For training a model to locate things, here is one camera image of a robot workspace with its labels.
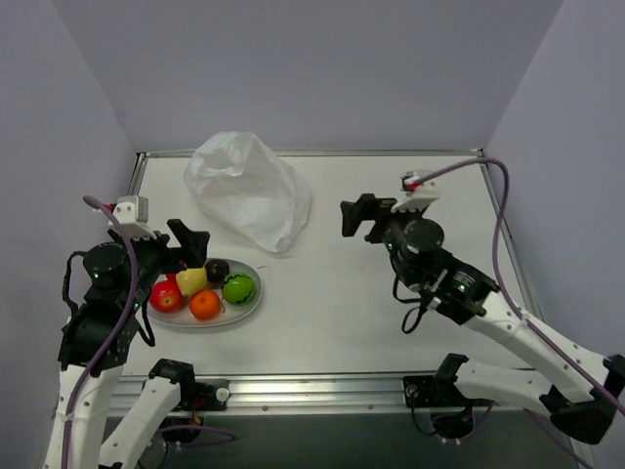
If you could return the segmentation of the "dark fake fruit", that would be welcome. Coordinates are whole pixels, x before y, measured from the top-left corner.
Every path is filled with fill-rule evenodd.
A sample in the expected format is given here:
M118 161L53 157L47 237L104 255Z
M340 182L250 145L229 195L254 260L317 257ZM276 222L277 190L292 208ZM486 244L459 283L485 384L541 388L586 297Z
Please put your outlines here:
M204 269L210 284L221 284L230 272L229 263L224 259L208 259Z

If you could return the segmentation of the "yellow fake pear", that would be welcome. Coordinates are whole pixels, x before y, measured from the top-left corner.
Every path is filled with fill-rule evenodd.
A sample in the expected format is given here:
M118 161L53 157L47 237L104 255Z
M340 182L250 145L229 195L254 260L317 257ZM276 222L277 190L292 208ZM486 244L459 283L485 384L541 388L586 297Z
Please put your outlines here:
M190 298L206 287L207 272L204 267L187 268L176 273L175 281L182 295Z

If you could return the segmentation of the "red fake apple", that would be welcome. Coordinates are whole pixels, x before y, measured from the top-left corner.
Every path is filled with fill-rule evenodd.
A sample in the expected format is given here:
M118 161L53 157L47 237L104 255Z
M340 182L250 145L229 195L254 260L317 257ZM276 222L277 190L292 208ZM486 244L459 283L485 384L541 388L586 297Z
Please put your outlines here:
M148 302L156 312L162 314L176 313L186 305L179 286L170 279L161 280L153 286Z

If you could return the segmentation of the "orange fake fruit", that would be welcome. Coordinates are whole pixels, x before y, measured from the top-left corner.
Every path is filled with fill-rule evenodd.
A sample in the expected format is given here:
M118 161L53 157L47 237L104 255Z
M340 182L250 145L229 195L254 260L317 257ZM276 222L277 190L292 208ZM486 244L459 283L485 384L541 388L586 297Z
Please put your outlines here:
M205 288L190 298L188 308L196 320L213 320L222 311L221 298L214 290Z

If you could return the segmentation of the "green fake fruit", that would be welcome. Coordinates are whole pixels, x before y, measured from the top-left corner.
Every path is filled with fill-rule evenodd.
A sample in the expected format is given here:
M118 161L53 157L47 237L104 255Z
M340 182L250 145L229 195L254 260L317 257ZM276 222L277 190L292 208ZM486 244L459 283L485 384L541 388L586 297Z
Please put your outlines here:
M244 305L255 296L256 283L248 274L233 272L224 278L221 291L226 302L233 305Z

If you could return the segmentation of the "white plastic bag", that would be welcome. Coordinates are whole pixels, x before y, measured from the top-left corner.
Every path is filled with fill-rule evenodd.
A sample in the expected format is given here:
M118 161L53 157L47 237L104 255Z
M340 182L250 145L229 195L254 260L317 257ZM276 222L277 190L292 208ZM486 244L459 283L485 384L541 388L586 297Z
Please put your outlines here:
M221 132L197 148L183 176L211 220L274 254L286 252L309 219L308 182L251 132Z

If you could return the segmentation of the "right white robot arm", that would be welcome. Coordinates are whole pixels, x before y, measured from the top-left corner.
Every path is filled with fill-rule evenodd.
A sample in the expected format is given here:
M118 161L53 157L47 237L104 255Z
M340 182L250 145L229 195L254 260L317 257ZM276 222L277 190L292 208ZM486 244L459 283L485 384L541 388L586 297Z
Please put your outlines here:
M579 442L602 441L624 390L624 359L604 357L567 339L536 316L508 303L504 290L479 269L443 248L444 231L421 210L397 211L396 200L362 194L343 201L342 235L373 224L365 240L383 245L395 282L416 293L418 314L436 313L480 333L528 366L510 369L447 355L433 376L445 403L491 401L549 418Z

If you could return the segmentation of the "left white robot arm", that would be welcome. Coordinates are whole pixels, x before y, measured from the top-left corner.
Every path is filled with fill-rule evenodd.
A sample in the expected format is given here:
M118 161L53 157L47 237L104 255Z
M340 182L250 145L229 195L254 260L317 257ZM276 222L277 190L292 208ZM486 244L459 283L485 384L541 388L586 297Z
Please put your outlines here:
M192 364L160 359L121 424L106 438L104 427L130 345L148 342L147 300L158 278L184 267L200 267L210 235L181 220L167 222L168 234L136 234L136 223L114 222L111 240L77 252L91 284L81 303L69 297L71 274L62 284L70 309L59 351L60 390L46 468L132 468L161 422L174 409L196 400Z

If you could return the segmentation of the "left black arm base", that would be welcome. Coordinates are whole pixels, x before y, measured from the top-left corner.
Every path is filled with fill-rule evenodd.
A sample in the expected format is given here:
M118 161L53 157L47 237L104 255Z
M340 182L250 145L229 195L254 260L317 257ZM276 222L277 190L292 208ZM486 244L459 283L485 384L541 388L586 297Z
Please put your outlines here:
M225 379L198 381L193 397L176 405L163 420L160 429L173 426L203 426L205 413L225 411L229 399L229 383Z

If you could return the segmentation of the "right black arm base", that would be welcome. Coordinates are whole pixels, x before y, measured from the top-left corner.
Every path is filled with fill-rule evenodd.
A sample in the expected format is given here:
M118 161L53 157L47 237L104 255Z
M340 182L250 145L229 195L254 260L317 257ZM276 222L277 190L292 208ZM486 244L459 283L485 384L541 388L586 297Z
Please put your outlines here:
M432 375L404 376L402 388L415 429L443 444L467 440L494 407L492 401L465 398L457 390L438 387Z

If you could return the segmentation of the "white oval plate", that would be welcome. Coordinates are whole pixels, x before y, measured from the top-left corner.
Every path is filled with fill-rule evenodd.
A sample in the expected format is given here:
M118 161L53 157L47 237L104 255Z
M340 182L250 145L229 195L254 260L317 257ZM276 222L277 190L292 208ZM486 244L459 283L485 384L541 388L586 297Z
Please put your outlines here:
M260 299L262 296L262 281L258 275L258 273L250 266L240 261L224 259L229 263L230 272L243 272L248 274L252 279L254 279L256 283L256 293L253 299L244 305L233 305L226 302L222 297L221 286L222 284L210 284L207 282L207 289L214 290L221 298L222 303L222 311L221 313L213 320L200 321L196 320L190 313L188 308L188 301L190 299L186 299L186 305L176 313L173 314L162 314L156 312L151 306L147 307L147 314L156 322L166 324L172 327L186 327L186 328L198 328L198 327L217 327L223 326L227 324L234 323L238 320L243 320L249 314L251 314L258 304L260 303Z

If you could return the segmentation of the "aluminium mounting rail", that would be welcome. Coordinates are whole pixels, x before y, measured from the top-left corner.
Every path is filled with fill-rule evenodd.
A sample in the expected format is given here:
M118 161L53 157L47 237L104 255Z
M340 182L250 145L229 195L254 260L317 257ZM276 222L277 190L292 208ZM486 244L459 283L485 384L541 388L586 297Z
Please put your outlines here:
M402 372L198 375L229 390L222 416L407 413Z

